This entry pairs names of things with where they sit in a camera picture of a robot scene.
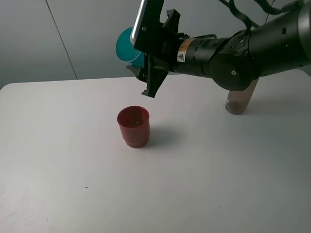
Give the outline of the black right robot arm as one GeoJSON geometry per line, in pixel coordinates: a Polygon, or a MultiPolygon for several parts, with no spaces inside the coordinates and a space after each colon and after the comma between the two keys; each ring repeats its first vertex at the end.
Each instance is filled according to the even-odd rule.
{"type": "Polygon", "coordinates": [[[130,41],[142,52],[143,62],[127,68],[147,84],[145,96],[154,97],[170,72],[211,78],[229,91],[243,91],[252,81],[311,63],[311,4],[296,0],[274,8],[258,4],[276,19],[257,25],[240,12],[234,1],[225,5],[246,28],[229,38],[214,34],[189,37],[178,32],[180,14],[167,11],[160,22],[164,2],[141,2],[130,41]]]}

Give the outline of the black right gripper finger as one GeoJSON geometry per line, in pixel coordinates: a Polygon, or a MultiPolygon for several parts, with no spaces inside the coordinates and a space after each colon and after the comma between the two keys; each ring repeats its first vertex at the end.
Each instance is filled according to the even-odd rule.
{"type": "Polygon", "coordinates": [[[167,19],[159,23],[159,39],[179,39],[178,33],[180,14],[175,10],[167,10],[167,19]]]}
{"type": "Polygon", "coordinates": [[[154,98],[169,73],[169,66],[164,60],[151,55],[144,55],[144,62],[144,67],[127,65],[126,68],[130,70],[139,81],[147,84],[142,95],[154,98]]]}

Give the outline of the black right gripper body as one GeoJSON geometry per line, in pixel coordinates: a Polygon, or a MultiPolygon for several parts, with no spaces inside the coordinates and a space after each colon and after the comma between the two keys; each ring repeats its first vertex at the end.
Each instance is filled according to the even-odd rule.
{"type": "Polygon", "coordinates": [[[218,50],[214,34],[191,38],[169,29],[143,32],[147,74],[210,74],[210,61],[218,50]]]}

